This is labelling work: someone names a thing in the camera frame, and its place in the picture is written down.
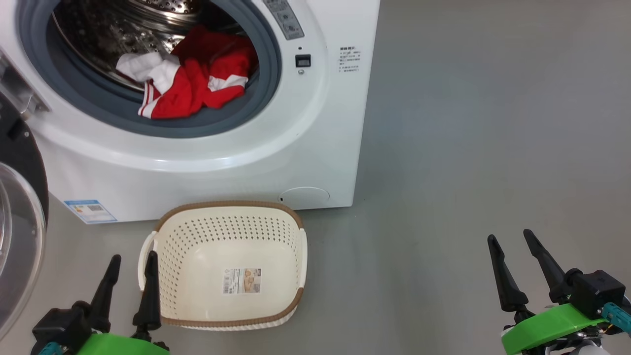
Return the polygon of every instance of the brown basket rim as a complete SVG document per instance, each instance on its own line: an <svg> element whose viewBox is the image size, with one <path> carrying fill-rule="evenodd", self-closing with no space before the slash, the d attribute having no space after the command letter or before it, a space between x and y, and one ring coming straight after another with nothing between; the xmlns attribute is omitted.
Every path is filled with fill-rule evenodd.
<svg viewBox="0 0 631 355"><path fill-rule="evenodd" d="M300 302L302 298L302 293L304 292L304 287L300 287L296 292L296 296L293 298L293 301L280 313L277 313L273 316L260 317L260 318L252 318L245 320L226 320L226 321L215 321L215 322L207 322L207 321L195 321L195 320L180 320L173 318L165 318L162 317L162 323L169 325L176 325L179 327L197 327L197 328L228 328L228 327L244 327L248 325L255 324L263 324L275 322L279 319L282 319L289 315Z"/></svg>
<svg viewBox="0 0 631 355"><path fill-rule="evenodd" d="M209 207L265 207L265 208L275 208L277 210L282 210L292 216L292 218L296 221L298 228L304 228L302 224L302 219L296 213L296 211L290 209L289 207L282 205L280 203L274 202L260 202L260 201L218 201L218 202L201 202L201 203L189 203L188 205L182 205L179 207L173 208L171 211L167 212L156 224L154 231L160 232L160 229L166 223L166 221L173 217L174 215L188 211L195 210L199 208L209 208ZM296 292L296 296L294 296L293 301L280 313L277 313L272 316L260 317L260 318L252 318L245 320L232 320L232 321L194 321L194 320L180 320L173 318L162 318L162 322L164 324L176 325L180 327L197 327L197 328L227 328L227 327L243 327L248 325L262 324L262 323L270 323L275 322L279 319L282 319L289 315L300 302L302 298L302 294L304 292L304 287L299 287Z"/></svg>
<svg viewBox="0 0 631 355"><path fill-rule="evenodd" d="M167 212L162 218L158 221L156 226L153 228L154 231L160 232L160 228L164 225L164 223L174 215L188 211L188 210L196 210L199 208L209 208L209 207L266 207L266 208L275 208L277 210L281 210L289 214L293 217L298 225L298 228L303 228L302 219L296 213L296 211L291 208L282 205L280 203L274 202L262 202L262 201L218 201L218 202L201 202L201 203L189 203L188 205L182 205L179 207L175 207L171 211Z"/></svg>

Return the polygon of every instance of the gray floor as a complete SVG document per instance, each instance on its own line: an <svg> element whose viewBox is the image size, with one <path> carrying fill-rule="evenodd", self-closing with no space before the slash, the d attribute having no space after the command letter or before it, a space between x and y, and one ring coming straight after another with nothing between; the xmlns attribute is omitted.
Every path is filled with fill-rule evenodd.
<svg viewBox="0 0 631 355"><path fill-rule="evenodd" d="M488 234L531 309L550 303L525 227L562 267L631 285L630 17L628 1L383 0L356 204L301 213L309 272L295 316L155 339L173 354L502 354L512 315ZM44 269L0 353L26 354L49 308L90 300L114 253L113 331L131 334L151 227L84 226L54 202Z"/></svg>

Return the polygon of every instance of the product label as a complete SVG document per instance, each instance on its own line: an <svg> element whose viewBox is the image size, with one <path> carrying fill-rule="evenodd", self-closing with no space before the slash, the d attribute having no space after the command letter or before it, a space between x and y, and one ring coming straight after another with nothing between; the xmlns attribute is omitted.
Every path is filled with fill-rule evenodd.
<svg viewBox="0 0 631 355"><path fill-rule="evenodd" d="M359 71L362 52L351 45L339 48L338 73L352 73Z"/></svg>
<svg viewBox="0 0 631 355"><path fill-rule="evenodd" d="M64 201L64 203L85 223L116 222L116 218L96 200Z"/></svg>
<svg viewBox="0 0 631 355"><path fill-rule="evenodd" d="M261 293L260 268L226 268L223 271L223 294Z"/></svg>

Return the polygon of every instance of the laundry basket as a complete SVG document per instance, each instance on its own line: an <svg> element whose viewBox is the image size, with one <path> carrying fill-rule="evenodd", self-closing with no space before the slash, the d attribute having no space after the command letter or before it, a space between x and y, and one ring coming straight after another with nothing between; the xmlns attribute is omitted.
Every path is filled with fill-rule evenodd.
<svg viewBox="0 0 631 355"><path fill-rule="evenodd" d="M212 202L175 208L146 239L158 253L162 322L201 330L252 330L293 315L307 276L300 217L277 203Z"/></svg>

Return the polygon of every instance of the front-load washer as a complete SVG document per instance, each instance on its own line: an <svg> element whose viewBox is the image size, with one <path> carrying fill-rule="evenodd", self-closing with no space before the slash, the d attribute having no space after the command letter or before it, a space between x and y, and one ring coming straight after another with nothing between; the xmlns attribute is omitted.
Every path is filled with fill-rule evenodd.
<svg viewBox="0 0 631 355"><path fill-rule="evenodd" d="M73 20L72 6L93 0L0 3L0 105L30 128L0 139L32 132L50 192L85 222L157 219L209 200L353 203L379 0L112 0L166 13L169 25L178 14L227 21L254 44L259 67L244 96L177 120L138 116L142 92L82 49L111 36L133 47L144 30L116 37L127 33L100 11ZM134 26L149 21L142 14Z"/></svg>

